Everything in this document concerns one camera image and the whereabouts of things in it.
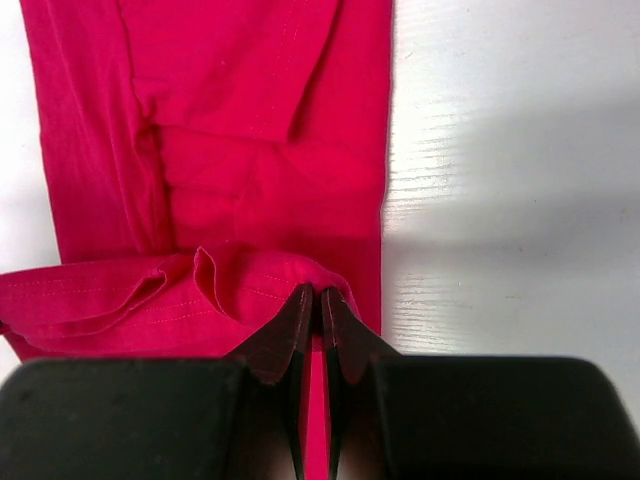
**white surface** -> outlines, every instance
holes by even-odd
[[[57,254],[18,1],[0,14],[9,271]],[[396,15],[385,335],[588,358],[640,423],[640,2],[397,0]]]

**garment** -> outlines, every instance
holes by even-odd
[[[58,267],[22,359],[219,356],[292,288],[380,330],[390,0],[21,0]]]

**tabletop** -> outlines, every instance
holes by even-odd
[[[0,63],[7,272],[59,261],[18,0]],[[640,2],[397,0],[394,79],[385,338],[589,359],[640,424]]]

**glossy white surface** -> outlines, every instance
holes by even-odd
[[[58,260],[17,0],[0,63],[9,271]],[[640,3],[397,0],[394,68],[386,337],[588,358],[640,423]]]

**red fabric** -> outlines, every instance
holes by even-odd
[[[21,1],[63,263],[0,276],[21,358],[222,355],[306,281],[379,331],[390,0]]]

